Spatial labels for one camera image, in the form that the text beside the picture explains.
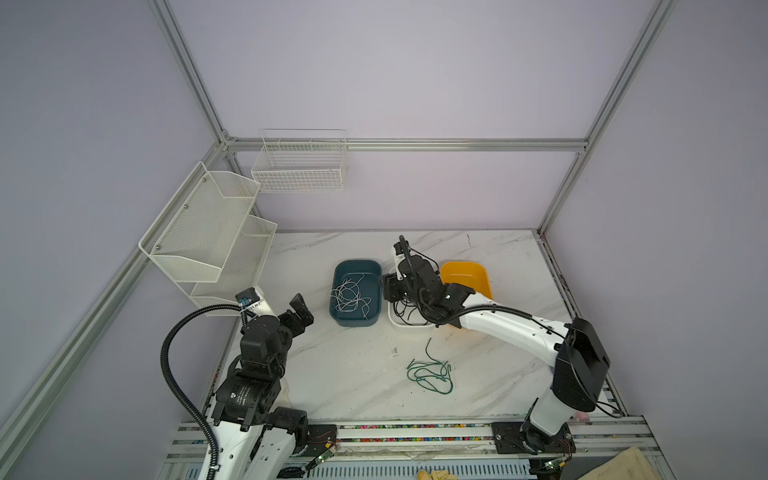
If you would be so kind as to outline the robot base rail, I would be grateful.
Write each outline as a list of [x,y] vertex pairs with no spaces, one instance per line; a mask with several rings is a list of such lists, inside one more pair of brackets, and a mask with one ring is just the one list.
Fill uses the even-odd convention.
[[566,423],[544,451],[523,446],[515,417],[464,420],[309,421],[303,439],[284,428],[221,426],[219,479],[577,479],[620,453],[641,453],[661,479],[674,473],[641,417]]

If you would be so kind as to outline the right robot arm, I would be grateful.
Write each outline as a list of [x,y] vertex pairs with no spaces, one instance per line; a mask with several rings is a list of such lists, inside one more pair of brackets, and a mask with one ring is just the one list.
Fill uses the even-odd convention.
[[395,271],[380,280],[387,302],[405,301],[435,327],[451,325],[504,341],[552,369],[550,386],[520,426],[524,451],[544,452],[574,414],[600,407],[610,360],[590,322],[579,317],[567,322],[544,319],[501,305],[468,286],[445,283],[404,236],[393,245],[393,258]]

